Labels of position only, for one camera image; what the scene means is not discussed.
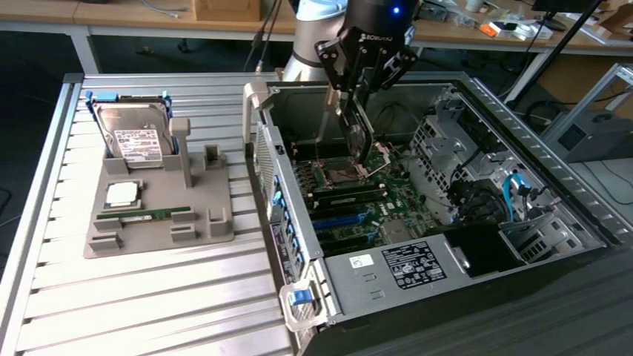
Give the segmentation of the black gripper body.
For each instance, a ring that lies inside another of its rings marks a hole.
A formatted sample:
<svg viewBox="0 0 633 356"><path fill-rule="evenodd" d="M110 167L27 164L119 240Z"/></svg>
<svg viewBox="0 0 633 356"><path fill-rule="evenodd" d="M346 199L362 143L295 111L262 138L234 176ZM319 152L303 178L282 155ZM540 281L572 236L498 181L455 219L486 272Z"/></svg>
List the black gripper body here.
<svg viewBox="0 0 633 356"><path fill-rule="evenodd" d="M420 2L410 0L350 1L339 40L350 47L375 42L403 47L419 8Z"/></svg>

